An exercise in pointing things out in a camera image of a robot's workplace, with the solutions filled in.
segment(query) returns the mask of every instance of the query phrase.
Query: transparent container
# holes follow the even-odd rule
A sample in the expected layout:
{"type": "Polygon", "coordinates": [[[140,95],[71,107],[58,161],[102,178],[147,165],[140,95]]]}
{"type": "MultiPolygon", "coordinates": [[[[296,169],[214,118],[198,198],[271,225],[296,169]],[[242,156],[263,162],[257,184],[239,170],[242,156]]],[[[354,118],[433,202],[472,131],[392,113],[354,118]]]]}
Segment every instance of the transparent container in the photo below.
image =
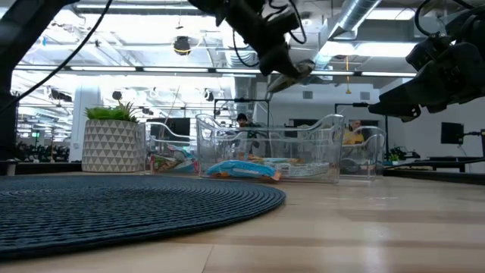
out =
{"type": "Polygon", "coordinates": [[[340,177],[373,181],[383,166],[386,133],[379,127],[363,126],[344,134],[340,177]]]}
{"type": "Polygon", "coordinates": [[[194,174],[199,173],[197,139],[181,136],[161,122],[147,122],[146,164],[149,174],[194,174]]]}
{"type": "Polygon", "coordinates": [[[203,177],[338,182],[341,115],[328,115],[308,128],[229,128],[209,115],[196,120],[203,177]]]}

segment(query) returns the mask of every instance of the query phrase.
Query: light wood surface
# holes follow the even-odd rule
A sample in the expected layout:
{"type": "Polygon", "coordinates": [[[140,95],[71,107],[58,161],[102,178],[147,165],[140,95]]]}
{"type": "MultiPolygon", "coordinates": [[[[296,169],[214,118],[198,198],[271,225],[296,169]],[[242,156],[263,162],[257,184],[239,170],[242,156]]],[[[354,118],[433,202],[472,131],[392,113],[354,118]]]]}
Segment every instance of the light wood surface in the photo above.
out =
{"type": "Polygon", "coordinates": [[[273,187],[286,204],[251,221],[0,272],[485,272],[485,187],[402,178],[273,187]]]}

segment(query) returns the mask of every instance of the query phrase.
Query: small plant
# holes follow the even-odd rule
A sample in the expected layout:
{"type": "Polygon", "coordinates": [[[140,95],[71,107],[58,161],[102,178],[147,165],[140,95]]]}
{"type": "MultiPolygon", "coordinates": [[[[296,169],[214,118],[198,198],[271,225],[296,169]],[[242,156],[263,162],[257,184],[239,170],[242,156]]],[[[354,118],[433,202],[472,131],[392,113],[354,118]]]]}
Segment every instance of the small plant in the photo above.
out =
{"type": "Polygon", "coordinates": [[[86,108],[85,115],[90,120],[116,120],[138,122],[133,116],[135,109],[132,109],[133,103],[124,105],[118,101],[119,106],[115,108],[94,107],[86,108]]]}
{"type": "Polygon", "coordinates": [[[399,156],[395,154],[391,154],[391,156],[389,157],[389,160],[392,162],[399,161],[399,156]]]}

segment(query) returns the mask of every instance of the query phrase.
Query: snack bag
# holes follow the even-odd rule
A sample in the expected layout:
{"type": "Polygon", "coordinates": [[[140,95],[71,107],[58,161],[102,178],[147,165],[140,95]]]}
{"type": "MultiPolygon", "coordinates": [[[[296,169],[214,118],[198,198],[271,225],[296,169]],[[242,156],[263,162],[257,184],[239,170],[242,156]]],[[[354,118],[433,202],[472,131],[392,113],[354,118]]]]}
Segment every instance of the snack bag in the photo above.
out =
{"type": "Polygon", "coordinates": [[[270,177],[276,181],[281,178],[281,173],[272,167],[239,160],[229,160],[217,163],[210,167],[206,174],[213,177],[270,177]]]}

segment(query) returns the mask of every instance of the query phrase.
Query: round woven rug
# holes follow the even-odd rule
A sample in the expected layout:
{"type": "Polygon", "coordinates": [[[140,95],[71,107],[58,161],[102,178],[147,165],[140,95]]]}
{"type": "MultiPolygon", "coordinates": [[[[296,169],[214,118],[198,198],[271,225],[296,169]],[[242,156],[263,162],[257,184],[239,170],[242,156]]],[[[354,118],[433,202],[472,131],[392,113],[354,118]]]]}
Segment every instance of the round woven rug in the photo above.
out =
{"type": "Polygon", "coordinates": [[[277,189],[160,176],[0,178],[0,259],[170,237],[254,218],[277,189]]]}

